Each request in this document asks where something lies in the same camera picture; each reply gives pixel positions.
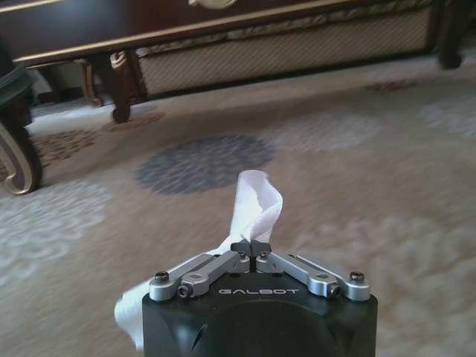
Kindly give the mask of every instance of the patterned carpet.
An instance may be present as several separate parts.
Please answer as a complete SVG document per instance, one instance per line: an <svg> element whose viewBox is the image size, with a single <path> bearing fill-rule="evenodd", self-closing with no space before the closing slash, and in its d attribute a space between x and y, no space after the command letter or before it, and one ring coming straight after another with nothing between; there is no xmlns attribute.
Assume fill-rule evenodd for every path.
<svg viewBox="0 0 476 357"><path fill-rule="evenodd" d="M115 301L225 238L245 169L283 194L275 247L367 273L379 356L475 355L475 49L111 110L37 111L44 187L0 190L2 356L140 356Z"/></svg>

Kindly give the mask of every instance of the metal linkage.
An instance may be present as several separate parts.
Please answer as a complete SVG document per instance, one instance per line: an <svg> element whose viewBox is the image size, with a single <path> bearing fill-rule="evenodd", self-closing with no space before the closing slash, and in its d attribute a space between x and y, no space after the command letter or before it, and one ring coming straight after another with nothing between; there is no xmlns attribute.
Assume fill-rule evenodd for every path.
<svg viewBox="0 0 476 357"><path fill-rule="evenodd" d="M370 284L365 278L364 273L360 271L343 272L340 269L322 263L311 254L298 254L296 260L333 275L338 280L342 294L346 298L354 301L367 301L370 299Z"/></svg>
<svg viewBox="0 0 476 357"><path fill-rule="evenodd" d="M308 254L295 256L264 252L257 258L256 267L258 271L266 273L285 272L306 284L308 290L317 296L330 298L342 291L342 294L350 300L366 301L370 298L369 284L361 272L343 274L337 269L319 263Z"/></svg>
<svg viewBox="0 0 476 357"><path fill-rule="evenodd" d="M330 298L336 296L340 291L335 277L314 269L288 254L276 252L261 254L256 260L256 269L263 273L285 272L307 285L307 289L317 296Z"/></svg>
<svg viewBox="0 0 476 357"><path fill-rule="evenodd" d="M200 268L213 260L213 255L200 254L168 271L160 271L150 281L149 296L154 301L164 301L173 298L181 277L189 271Z"/></svg>
<svg viewBox="0 0 476 357"><path fill-rule="evenodd" d="M206 294L210 285L224 273L247 272L250 258L243 252L227 251L221 256L200 254L169 271L160 271L150 281L149 296L154 301L193 298Z"/></svg>
<svg viewBox="0 0 476 357"><path fill-rule="evenodd" d="M193 298L206 294L210 285L224 273L246 272L250 269L250 258L243 252L227 251L199 270L186 273L177 288L180 298Z"/></svg>

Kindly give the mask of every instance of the furniture leg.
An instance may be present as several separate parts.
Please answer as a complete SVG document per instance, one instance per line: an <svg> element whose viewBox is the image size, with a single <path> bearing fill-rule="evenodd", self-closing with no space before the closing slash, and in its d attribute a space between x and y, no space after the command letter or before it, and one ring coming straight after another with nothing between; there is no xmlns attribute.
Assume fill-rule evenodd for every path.
<svg viewBox="0 0 476 357"><path fill-rule="evenodd" d="M446 5L438 53L444 68L458 68L461 65L462 57L458 51L474 4L474 0L451 0Z"/></svg>
<svg viewBox="0 0 476 357"><path fill-rule="evenodd" d="M112 117L116 123L124 123L128 121L130 115L130 105L127 99L126 91L111 66L109 54L97 54L88 57L88 61L92 64L97 75L101 79L104 89L112 97L115 109Z"/></svg>
<svg viewBox="0 0 476 357"><path fill-rule="evenodd" d="M41 184L42 165L28 131L19 120L11 117L13 112L18 115L18 108L2 110L0 118L0 160L7 169L4 186L15 195L35 191Z"/></svg>
<svg viewBox="0 0 476 357"><path fill-rule="evenodd" d="M77 59L74 61L80 71L81 89L84 98L93 106L99 108L103 106L103 100L97 96L94 90L93 67L87 59Z"/></svg>
<svg viewBox="0 0 476 357"><path fill-rule="evenodd" d="M141 82L141 70L137 61L133 62L132 51L121 51L111 56L111 65L117 78L126 91L131 104L142 103L147 99L147 90Z"/></svg>

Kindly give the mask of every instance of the floor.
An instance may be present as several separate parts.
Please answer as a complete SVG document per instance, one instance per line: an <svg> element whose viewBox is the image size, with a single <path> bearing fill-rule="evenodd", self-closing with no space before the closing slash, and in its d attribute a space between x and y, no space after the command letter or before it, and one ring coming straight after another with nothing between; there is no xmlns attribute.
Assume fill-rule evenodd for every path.
<svg viewBox="0 0 476 357"><path fill-rule="evenodd" d="M378 356L476 350L476 47L111 106L36 110L45 165L0 190L0 351L141 356L122 292L228 233L240 171L283 194L274 247L358 268L379 299Z"/></svg>

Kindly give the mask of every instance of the paper tissue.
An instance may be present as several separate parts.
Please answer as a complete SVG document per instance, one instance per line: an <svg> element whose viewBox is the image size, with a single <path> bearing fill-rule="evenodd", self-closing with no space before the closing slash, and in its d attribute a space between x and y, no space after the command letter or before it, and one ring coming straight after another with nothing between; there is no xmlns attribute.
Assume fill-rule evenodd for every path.
<svg viewBox="0 0 476 357"><path fill-rule="evenodd" d="M222 254L230 249L231 243L242 239L268 242L282 207L283 197L269 183L266 173L243 171L238 176L230 234L218 248L208 253ZM116 322L129 334L137 350L144 348L142 298L149 292L149 282L150 279L124 292L114 311Z"/></svg>

